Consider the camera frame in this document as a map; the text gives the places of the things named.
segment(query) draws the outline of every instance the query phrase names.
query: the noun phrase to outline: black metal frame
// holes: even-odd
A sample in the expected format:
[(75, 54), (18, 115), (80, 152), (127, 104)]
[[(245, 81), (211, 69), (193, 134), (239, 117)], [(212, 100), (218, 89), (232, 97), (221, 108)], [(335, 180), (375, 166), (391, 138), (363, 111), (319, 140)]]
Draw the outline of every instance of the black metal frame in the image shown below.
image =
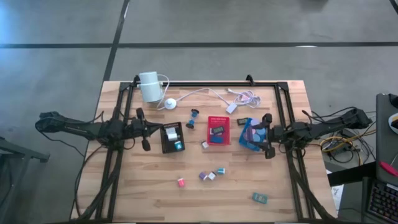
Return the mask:
[(15, 198), (21, 186), (22, 180), (25, 176), (27, 166), (29, 165), (30, 159), (38, 159), (40, 162), (47, 162), (50, 155), (42, 154), (31, 149), (27, 149), (22, 146), (15, 145), (11, 142), (6, 141), (0, 137), (0, 151), (4, 151), (4, 154), (0, 154), (0, 168), (4, 165), (5, 160), (21, 160), (21, 164), (18, 164), (16, 169), (8, 167), (9, 171), (13, 173), (13, 181), (9, 192), (6, 194), (4, 203), (0, 207), (0, 223), (7, 223), (9, 216), (14, 205)]
[[(117, 100), (116, 107), (113, 112), (113, 118), (119, 119), (119, 111), (121, 109), (123, 94), (126, 90), (128, 90), (126, 109), (124, 112), (124, 114), (125, 114), (124, 122), (127, 123), (127, 118), (129, 117), (129, 111), (130, 111), (130, 107), (131, 107), (131, 103), (132, 103), (133, 89), (134, 89), (134, 87), (137, 86), (137, 84), (139, 84), (138, 77), (136, 77), (132, 83), (122, 82), (120, 84), (118, 100)], [(285, 100), (287, 103), (287, 111), (289, 114), (290, 122), (295, 121), (292, 102), (290, 99), (289, 86), (288, 86), (287, 82), (254, 82), (252, 77), (250, 75), (248, 75), (246, 77), (246, 81), (243, 81), (243, 82), (170, 82), (169, 86), (172, 86), (172, 87), (181, 87), (181, 86), (187, 86), (187, 87), (203, 87), (203, 86), (273, 87), (274, 91), (275, 91), (275, 97), (276, 97), (276, 102), (277, 102), (281, 125), (284, 128), (287, 127), (284, 109), (282, 106), (281, 92), (283, 92), (283, 94), (285, 95)], [(304, 165), (303, 156), (301, 155), (301, 151), (296, 150), (298, 168), (300, 171), (300, 173), (299, 173), (295, 168), (293, 152), (289, 150), (289, 149), (291, 149), (291, 146), (288, 144), (285, 144), (285, 148), (288, 152), (286, 154), (286, 158), (287, 158), (287, 165), (289, 167), (290, 182), (292, 184), (292, 193), (293, 193), (295, 210), (296, 210), (296, 214), (297, 214), (297, 221), (298, 222), (307, 222), (307, 223), (316, 223), (316, 222), (325, 222), (325, 221), (332, 222), (332, 223), (339, 223), (340, 221), (336, 220), (334, 217), (332, 217), (331, 215), (329, 215), (327, 213), (327, 211), (322, 207), (322, 205), (319, 203), (319, 201), (315, 198), (314, 194), (312, 194), (312, 192), (310, 191), (310, 188), (308, 186), (307, 173), (305, 171), (305, 165)], [(112, 176), (112, 179), (111, 179), (111, 177), (109, 176), (109, 171), (111, 169), (111, 160), (112, 160), (113, 152), (115, 150), (117, 150), (117, 157), (116, 157), (116, 163), (114, 165), (114, 169), (113, 169), (111, 176), (113, 174), (114, 175)], [(108, 149), (108, 152), (106, 155), (106, 161), (105, 161), (105, 165), (104, 165), (101, 190), (100, 190), (100, 193), (95, 197), (95, 200), (97, 201), (97, 203), (95, 204), (96, 206), (91, 207), (90, 212), (88, 212), (88, 213), (85, 212), (84, 214), (86, 214), (86, 215), (83, 218), (78, 218), (77, 220), (71, 220), (69, 223), (91, 223), (91, 222), (101, 223), (101, 222), (111, 222), (112, 221), (113, 213), (114, 213), (114, 206), (115, 206), (116, 196), (117, 196), (118, 180), (119, 180), (119, 175), (120, 175), (122, 158), (123, 158), (123, 149), (113, 149), (113, 148)], [(106, 191), (110, 188), (110, 185), (112, 185), (112, 190), (111, 190), (111, 196), (110, 196), (110, 200), (109, 200), (109, 208), (108, 208), (106, 218), (102, 218), (103, 197), (105, 196)], [(299, 185), (304, 192), (307, 211), (308, 211), (308, 218), (304, 218), (303, 210), (301, 207), (299, 188), (297, 187), (297, 185)], [(315, 219), (314, 208), (320, 214), (322, 220)], [(94, 210), (96, 210), (95, 219), (90, 220), (90, 217), (93, 214)]]

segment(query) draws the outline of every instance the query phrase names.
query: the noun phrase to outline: black stand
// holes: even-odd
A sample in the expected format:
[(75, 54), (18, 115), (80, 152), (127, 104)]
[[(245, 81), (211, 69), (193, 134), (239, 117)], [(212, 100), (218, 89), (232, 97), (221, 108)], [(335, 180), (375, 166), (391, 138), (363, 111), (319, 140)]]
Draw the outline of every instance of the black stand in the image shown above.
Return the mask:
[(8, 171), (12, 172), (12, 182), (10, 183), (10, 188), (4, 198), (4, 202), (0, 207), (0, 223), (8, 223), (10, 212), (12, 206), (15, 202), (15, 198), (21, 186), (22, 179), (26, 173), (27, 166), (29, 165), (30, 159), (38, 159), (40, 162), (47, 162), (49, 155), (42, 154), (25, 147), (17, 146), (13, 143), (6, 141), (4, 138), (0, 137), (0, 168), (4, 167), (8, 160), (20, 160), (20, 163), (16, 169), (11, 170), (8, 166)]
[[(123, 95), (124, 95), (124, 92), (127, 91), (127, 102), (126, 102), (126, 108), (124, 110), (124, 118), (123, 118), (124, 124), (127, 124), (127, 122), (128, 122), (131, 101), (132, 101), (132, 91), (133, 91), (134, 84), (136, 82), (137, 82), (137, 79), (135, 78), (134, 83), (120, 83), (120, 86), (119, 86), (118, 100), (116, 102), (116, 106), (114, 108), (112, 118), (119, 119), (119, 115), (120, 115), (119, 112), (121, 110)], [(120, 144), (117, 144), (117, 146), (108, 148), (108, 151), (106, 154), (105, 165), (104, 165), (102, 182), (101, 182), (101, 188), (100, 188), (101, 190), (98, 192), (97, 196), (94, 198), (92, 203), (87, 207), (87, 209), (76, 220), (71, 220), (70, 223), (91, 223), (92, 220), (90, 220), (90, 218), (92, 217), (94, 212), (95, 212), (94, 221), (96, 221), (94, 223), (112, 222), (114, 205), (115, 205), (115, 201), (116, 201), (116, 193), (117, 193), (118, 184), (119, 184), (119, 175), (120, 175), (122, 158), (123, 158), (123, 151), (124, 151), (123, 147), (124, 147), (124, 141), (121, 141)], [(112, 156), (113, 156), (114, 151), (118, 152), (117, 156), (116, 156), (116, 162), (115, 162), (112, 172), (109, 173), (109, 171), (111, 170), (111, 161), (112, 161)], [(109, 200), (108, 212), (107, 212), (106, 218), (102, 218), (104, 197), (111, 186), (112, 186), (111, 197)]]

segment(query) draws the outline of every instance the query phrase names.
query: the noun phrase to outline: white cable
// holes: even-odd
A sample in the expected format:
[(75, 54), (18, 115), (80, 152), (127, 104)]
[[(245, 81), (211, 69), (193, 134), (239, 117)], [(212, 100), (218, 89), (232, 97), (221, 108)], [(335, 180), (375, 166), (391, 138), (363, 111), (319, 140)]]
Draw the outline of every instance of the white cable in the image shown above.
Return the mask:
[(162, 109), (164, 109), (164, 107), (159, 108), (159, 105), (163, 102), (164, 96), (166, 95), (166, 91), (167, 91), (167, 89), (169, 88), (169, 85), (170, 85), (170, 80), (169, 80), (169, 78), (168, 78), (167, 76), (165, 76), (165, 75), (162, 75), (162, 74), (157, 74), (157, 75), (158, 75), (158, 76), (160, 75), (160, 76), (165, 77), (165, 78), (167, 79), (167, 86), (166, 86), (166, 88), (164, 89), (164, 93), (163, 93), (162, 99), (159, 101), (159, 103), (158, 103), (157, 106), (156, 106), (156, 109), (157, 109), (157, 110), (162, 110)]
[[(159, 103), (158, 103), (157, 106), (156, 106), (156, 109), (157, 109), (157, 110), (162, 110), (162, 109), (164, 109), (165, 107), (163, 106), (163, 107), (159, 108), (159, 106), (160, 106), (160, 104), (163, 102), (164, 97), (166, 96), (167, 89), (169, 88), (169, 85), (170, 85), (170, 80), (169, 80), (169, 78), (168, 78), (167, 76), (165, 76), (165, 75), (162, 75), (162, 74), (157, 74), (157, 75), (158, 75), (158, 76), (165, 77), (165, 78), (167, 79), (167, 86), (166, 86), (166, 88), (164, 89), (164, 93), (163, 93), (162, 99), (159, 101)], [(181, 96), (180, 98), (176, 99), (175, 101), (180, 101), (180, 100), (184, 99), (185, 97), (187, 97), (187, 96), (189, 96), (189, 95), (191, 95), (191, 94), (193, 94), (193, 93), (197, 93), (197, 92), (203, 91), (203, 90), (210, 90), (210, 91), (212, 91), (212, 92), (213, 92), (215, 95), (217, 95), (221, 100), (223, 100), (228, 106), (230, 105), (230, 103), (228, 103), (222, 96), (220, 96), (216, 91), (214, 91), (214, 90), (211, 89), (211, 88), (201, 88), (201, 89), (199, 89), (199, 90), (192, 91), (192, 92), (190, 92), (190, 93), (188, 93), (188, 94), (186, 94), (186, 95)], [(242, 92), (242, 93), (238, 93), (238, 92), (235, 92), (235, 91), (233, 91), (233, 90), (231, 90), (231, 89), (228, 88), (227, 91), (228, 91), (229, 93), (233, 93), (233, 94), (236, 94), (236, 95), (237, 95), (237, 97), (234, 99), (233, 103), (236, 104), (236, 105), (238, 105), (238, 106), (240, 106), (240, 105), (248, 105), (248, 106), (250, 106), (251, 108), (256, 108), (256, 107), (258, 107), (258, 106), (260, 105), (260, 103), (261, 103), (261, 97), (260, 97), (260, 96), (254, 95), (253, 91), (251, 91), (251, 90), (244, 91), (244, 92)]]
[(230, 88), (227, 89), (228, 93), (233, 93), (236, 94), (237, 97), (234, 100), (234, 104), (240, 106), (240, 105), (248, 105), (251, 108), (256, 108), (260, 105), (261, 103), (261, 97), (256, 96), (253, 91), (248, 90), (244, 91), (242, 93), (235, 92), (231, 90)]
[(321, 151), (324, 150), (324, 149), (328, 149), (329, 146), (331, 146), (331, 145), (334, 144), (334, 143), (335, 143), (334, 140), (330, 141), (329, 145), (327, 145), (326, 147), (323, 147), (323, 148), (321, 149)]
[(372, 118), (374, 118), (374, 117), (376, 117), (376, 115), (370, 116), (370, 117), (368, 117), (368, 118), (369, 118), (369, 119), (372, 119)]
[(190, 92), (190, 93), (188, 93), (188, 94), (186, 94), (186, 95), (181, 96), (180, 98), (176, 99), (175, 101), (180, 101), (180, 100), (184, 99), (185, 97), (191, 95), (192, 93), (196, 93), (196, 92), (199, 92), (199, 91), (202, 91), (202, 90), (211, 90), (211, 91), (212, 91), (213, 93), (215, 93), (220, 99), (222, 99), (227, 105), (229, 105), (229, 103), (228, 103), (223, 97), (221, 97), (218, 93), (216, 93), (216, 91), (212, 90), (211, 88), (202, 88), (202, 89), (199, 89), (199, 90), (192, 91), (192, 92)]

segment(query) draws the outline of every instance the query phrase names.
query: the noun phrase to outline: power cord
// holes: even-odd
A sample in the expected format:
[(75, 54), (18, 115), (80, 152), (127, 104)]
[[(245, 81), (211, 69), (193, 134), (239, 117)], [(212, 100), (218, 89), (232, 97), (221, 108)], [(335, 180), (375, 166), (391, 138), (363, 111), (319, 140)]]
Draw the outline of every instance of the power cord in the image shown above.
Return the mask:
[[(283, 153), (283, 154), (286, 154), (287, 152), (294, 152), (297, 148), (294, 148), (294, 143), (293, 143), (293, 145), (292, 145), (292, 148), (289, 150), (289, 151), (282, 151), (282, 150), (280, 150), (280, 145), (282, 144), (282, 142), (280, 142), (279, 143), (279, 145), (278, 145), (278, 150), (279, 150), (279, 152), (280, 153)], [(305, 156), (305, 153), (306, 153), (306, 150), (303, 148), (303, 149), (299, 149), (299, 151), (300, 151), (300, 153), (302, 153), (302, 151), (304, 151), (304, 153), (302, 153), (302, 157), (304, 158), (304, 156)]]
[(340, 140), (342, 140), (342, 141), (347, 142), (348, 144), (350, 144), (350, 142), (352, 142), (352, 141), (354, 141), (354, 140), (357, 140), (357, 139), (359, 139), (359, 138), (361, 138), (361, 137), (363, 137), (363, 136), (368, 136), (368, 135), (371, 135), (371, 134), (376, 133), (376, 130), (375, 130), (375, 129), (373, 129), (372, 131), (369, 131), (369, 129), (370, 129), (375, 123), (376, 123), (376, 122), (373, 122), (373, 123), (365, 130), (365, 132), (364, 132), (363, 134), (359, 134), (359, 135), (353, 136), (352, 138), (346, 139), (346, 138), (343, 138), (343, 137), (341, 137), (341, 136), (332, 136), (332, 137), (326, 138), (325, 140), (323, 140), (323, 141), (320, 143), (322, 152), (334, 151), (334, 150), (340, 148), (341, 146), (344, 146), (344, 144), (345, 144), (345, 143), (340, 143), (339, 145), (337, 145), (337, 146), (335, 146), (335, 147), (333, 147), (333, 148), (331, 148), (331, 149), (324, 149), (324, 148), (322, 148), (322, 146), (324, 145), (324, 143), (327, 142), (327, 140), (331, 140), (331, 139), (340, 139)]
[(132, 146), (129, 147), (129, 148), (123, 147), (125, 150), (130, 150), (130, 149), (132, 149), (132, 148), (136, 145), (136, 139), (133, 138), (132, 140), (134, 141), (133, 144), (132, 144)]
[[(351, 131), (352, 131), (353, 133), (355, 133), (356, 135), (360, 135), (360, 133), (359, 133), (358, 130), (351, 129)], [(363, 163), (365, 164), (366, 161), (368, 161), (368, 159), (369, 159), (370, 156), (372, 156), (373, 159), (376, 160), (376, 157), (375, 157), (374, 154), (373, 154), (374, 148), (373, 148), (372, 146), (370, 146), (370, 145), (368, 144), (368, 142), (366, 142), (365, 139), (363, 139), (362, 137), (360, 137), (360, 138), (358, 139), (358, 141), (361, 143), (361, 150), (362, 150), (362, 151), (365, 153), (365, 155), (366, 155), (366, 159), (363, 161)]]
[(127, 120), (132, 120), (132, 119), (134, 119), (134, 118), (127, 118), (127, 117), (125, 117), (124, 114), (122, 114), (122, 111), (119, 111), (119, 114), (120, 114), (123, 118), (126, 118)]
[(83, 168), (86, 166), (87, 162), (91, 159), (91, 157), (94, 156), (94, 154), (96, 152), (98, 152), (99, 149), (101, 149), (103, 147), (103, 145), (100, 145), (100, 147), (98, 147), (97, 149), (95, 149), (88, 157), (87, 159), (83, 162), (83, 165), (81, 166), (79, 173), (77, 173), (76, 179), (75, 179), (75, 207), (76, 207), (76, 212), (78, 214), (78, 216), (81, 215), (80, 213), (80, 208), (79, 208), (79, 203), (78, 203), (78, 199), (77, 199), (77, 190), (78, 190), (78, 181), (80, 180), (81, 177), (81, 173), (83, 172)]
[(361, 156), (359, 155), (358, 150), (355, 149), (354, 152), (356, 152), (356, 154), (358, 155), (358, 165), (359, 165), (359, 166), (360, 166), (360, 165), (363, 165), (362, 158), (361, 158)]
[[(42, 119), (38, 120), (38, 122), (39, 122), (39, 121), (43, 121), (43, 120), (45, 120), (45, 119), (54, 119), (54, 120), (57, 120), (57, 121), (60, 121), (60, 122), (65, 122), (65, 123), (69, 123), (69, 124), (90, 124), (90, 123), (96, 121), (98, 118), (101, 118), (102, 122), (104, 122), (104, 111), (102, 111), (97, 117), (93, 118), (92, 120), (90, 120), (90, 121), (85, 121), (85, 122), (62, 121), (62, 120), (56, 119), (56, 118), (42, 118)], [(37, 123), (38, 123), (38, 122), (35, 123), (35, 128), (36, 128), (36, 130), (37, 130), (40, 134), (42, 134), (44, 137), (46, 137), (48, 140), (50, 140), (50, 141), (55, 141), (55, 142), (60, 142), (60, 143), (63, 143), (64, 145), (67, 145), (67, 146), (69, 146), (69, 147), (72, 147), (72, 148), (74, 148), (74, 150), (76, 150), (76, 152), (79, 153), (83, 158), (85, 157), (85, 156), (77, 149), (76, 146), (73, 146), (73, 145), (71, 145), (71, 144), (69, 144), (69, 143), (66, 143), (66, 142), (64, 142), (64, 141), (62, 141), (62, 140), (60, 140), (60, 139), (52, 139), (52, 138), (48, 137), (46, 134), (44, 134), (42, 131), (39, 131), (39, 129), (37, 128)]]
[(344, 164), (344, 163), (349, 163), (349, 162), (351, 162), (351, 161), (354, 159), (354, 153), (353, 153), (352, 150), (348, 150), (347, 152), (350, 152), (350, 153), (351, 153), (351, 157), (350, 157), (347, 161), (340, 161), (340, 160), (336, 159), (336, 157), (335, 157), (333, 154), (330, 154), (330, 157), (331, 157), (334, 161), (339, 162), (339, 163), (342, 163), (342, 164)]
[[(334, 112), (334, 113), (329, 114), (329, 115), (324, 115), (324, 116), (319, 116), (319, 115), (318, 115), (318, 117), (313, 117), (313, 116), (309, 115), (308, 112), (306, 112), (305, 110), (302, 110), (302, 113), (305, 114), (306, 116), (308, 116), (308, 118), (310, 119), (311, 124), (312, 124), (312, 119), (315, 120), (315, 121), (324, 123), (324, 124), (336, 124), (336, 123), (340, 123), (341, 121), (330, 122), (330, 121), (325, 121), (325, 120), (322, 119), (322, 118), (331, 117), (331, 116), (333, 116), (333, 115), (335, 115), (335, 114), (337, 114), (337, 113), (339, 113), (339, 112), (342, 112), (342, 111), (345, 111), (345, 110), (348, 110), (348, 109), (356, 109), (356, 107), (350, 106), (350, 107), (344, 108), (344, 109), (342, 109), (342, 110), (339, 110), (339, 111)], [(353, 118), (353, 117), (355, 117), (357, 114), (358, 114), (358, 112), (355, 113), (355, 114), (353, 114), (352, 116), (350, 116), (350, 117), (348, 117), (348, 118)]]
[[(165, 88), (165, 90), (164, 90), (162, 99), (158, 102), (158, 104), (157, 104), (157, 106), (156, 106), (156, 109), (157, 109), (157, 110), (162, 110), (162, 109), (164, 109), (165, 107), (164, 107), (164, 106), (163, 106), (163, 107), (160, 107), (160, 105), (163, 103), (163, 100), (164, 100), (164, 98), (165, 98), (165, 96), (166, 96), (166, 92), (167, 92), (167, 90), (169, 89), (170, 80), (169, 80), (169, 78), (168, 78), (167, 76), (165, 76), (165, 75), (162, 75), (162, 74), (157, 74), (157, 75), (158, 75), (158, 76), (165, 77), (165, 78), (167, 79), (167, 85), (166, 85), (166, 88)], [(189, 95), (191, 95), (191, 94), (198, 93), (199, 91), (203, 91), (203, 90), (210, 90), (210, 91), (212, 91), (216, 96), (218, 96), (219, 99), (223, 100), (228, 106), (230, 106), (230, 105), (232, 104), (232, 103), (228, 103), (228, 101), (226, 101), (222, 96), (220, 96), (216, 91), (214, 91), (214, 90), (211, 89), (211, 88), (201, 88), (201, 89), (199, 89), (199, 90), (192, 91), (192, 92), (190, 92), (190, 93), (187, 93), (186, 95), (181, 96), (180, 98), (176, 99), (175, 101), (178, 102), (178, 101), (184, 99), (185, 97), (187, 97), (187, 96), (189, 96)], [(260, 103), (261, 103), (261, 97), (260, 97), (260, 96), (256, 96), (256, 95), (253, 93), (253, 91), (251, 91), (251, 90), (244, 91), (244, 92), (242, 92), (242, 93), (238, 93), (238, 92), (235, 92), (235, 91), (231, 90), (230, 88), (228, 88), (226, 91), (227, 91), (228, 93), (232, 93), (232, 94), (237, 95), (237, 97), (236, 97), (236, 98), (234, 99), (234, 101), (233, 101), (233, 103), (234, 103), (236, 106), (248, 105), (248, 106), (250, 106), (251, 108), (256, 108), (256, 107), (258, 107), (258, 106), (260, 105)]]

